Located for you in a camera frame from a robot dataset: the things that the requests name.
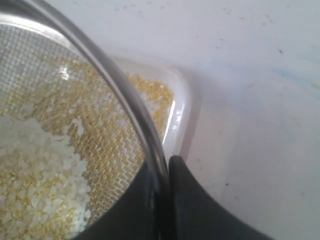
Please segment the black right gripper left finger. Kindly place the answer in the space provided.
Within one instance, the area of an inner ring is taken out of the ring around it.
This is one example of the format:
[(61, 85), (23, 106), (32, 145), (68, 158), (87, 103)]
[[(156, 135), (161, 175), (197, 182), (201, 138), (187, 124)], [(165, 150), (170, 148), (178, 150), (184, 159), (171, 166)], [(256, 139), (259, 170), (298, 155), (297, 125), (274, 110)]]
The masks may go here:
[(76, 240), (164, 240), (158, 197), (144, 162), (120, 199)]

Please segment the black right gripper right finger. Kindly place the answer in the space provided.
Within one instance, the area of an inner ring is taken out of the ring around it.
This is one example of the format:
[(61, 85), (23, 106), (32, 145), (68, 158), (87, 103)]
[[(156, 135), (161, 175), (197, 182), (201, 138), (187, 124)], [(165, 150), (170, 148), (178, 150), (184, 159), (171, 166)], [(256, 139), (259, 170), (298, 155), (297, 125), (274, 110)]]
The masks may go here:
[(169, 160), (178, 240), (269, 240), (220, 206), (199, 184), (181, 156)]

